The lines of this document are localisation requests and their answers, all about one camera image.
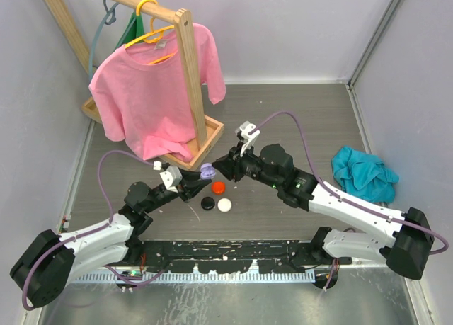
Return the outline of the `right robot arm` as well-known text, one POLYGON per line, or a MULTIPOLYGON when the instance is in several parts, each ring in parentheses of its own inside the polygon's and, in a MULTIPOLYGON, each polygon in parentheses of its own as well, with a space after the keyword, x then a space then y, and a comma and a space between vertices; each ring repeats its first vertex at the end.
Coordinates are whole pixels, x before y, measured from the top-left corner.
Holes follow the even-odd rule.
POLYGON ((259 155, 237 145, 212 165, 227 180, 238 182, 247 176, 274 188, 278 198, 290 207, 327 215, 360 230, 353 235, 330 228, 317 232, 310 247, 317 263, 325 264, 332 258, 363 258, 385 263, 405 278, 422 278, 434 235, 421 210, 392 210, 341 192, 298 169, 279 144, 264 147, 259 155))

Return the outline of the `purple earbud case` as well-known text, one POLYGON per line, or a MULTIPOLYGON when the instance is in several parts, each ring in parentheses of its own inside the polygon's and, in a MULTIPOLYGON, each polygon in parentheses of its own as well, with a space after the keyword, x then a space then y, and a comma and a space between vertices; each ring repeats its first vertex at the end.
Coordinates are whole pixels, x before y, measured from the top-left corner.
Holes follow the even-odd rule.
POLYGON ((205 163, 200 167, 200 178, 210 180, 216 176, 216 170, 211 163, 205 163))

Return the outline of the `white earbud case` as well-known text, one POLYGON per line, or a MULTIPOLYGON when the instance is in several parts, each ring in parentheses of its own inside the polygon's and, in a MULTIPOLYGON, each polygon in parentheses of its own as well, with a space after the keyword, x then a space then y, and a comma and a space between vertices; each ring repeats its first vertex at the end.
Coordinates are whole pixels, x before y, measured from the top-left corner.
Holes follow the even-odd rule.
POLYGON ((228 198, 221 198, 217 203, 220 212, 229 212, 232 209, 232 202, 228 198))

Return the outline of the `black earbud case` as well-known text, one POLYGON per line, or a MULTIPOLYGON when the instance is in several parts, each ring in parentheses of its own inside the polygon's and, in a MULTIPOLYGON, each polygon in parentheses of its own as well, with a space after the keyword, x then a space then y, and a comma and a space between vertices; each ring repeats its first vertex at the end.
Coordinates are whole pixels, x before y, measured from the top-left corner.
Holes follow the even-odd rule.
POLYGON ((209 211, 215 208, 216 202, 214 198, 207 196, 201 199, 200 206, 203 210, 209 211))

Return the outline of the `red earbud case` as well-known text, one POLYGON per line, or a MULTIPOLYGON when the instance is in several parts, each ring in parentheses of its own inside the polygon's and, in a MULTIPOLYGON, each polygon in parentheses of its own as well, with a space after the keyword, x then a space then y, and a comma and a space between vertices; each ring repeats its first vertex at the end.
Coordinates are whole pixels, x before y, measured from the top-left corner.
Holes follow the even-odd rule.
POLYGON ((215 181, 212 183, 211 189, 215 195, 222 195, 226 191, 226 183, 223 181, 215 181))

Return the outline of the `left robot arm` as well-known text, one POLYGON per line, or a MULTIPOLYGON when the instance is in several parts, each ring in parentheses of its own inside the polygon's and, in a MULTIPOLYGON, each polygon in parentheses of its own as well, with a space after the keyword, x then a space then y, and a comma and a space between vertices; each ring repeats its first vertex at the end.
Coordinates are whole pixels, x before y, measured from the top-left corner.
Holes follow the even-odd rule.
POLYGON ((162 182, 154 188, 133 183, 124 206, 105 221, 63 234, 51 229, 39 233, 10 271, 22 291, 24 308, 48 305, 69 283, 101 266, 138 263, 142 257, 138 237, 153 222, 150 212, 175 199, 188 201, 211 183, 198 171, 176 166, 159 175, 162 182))

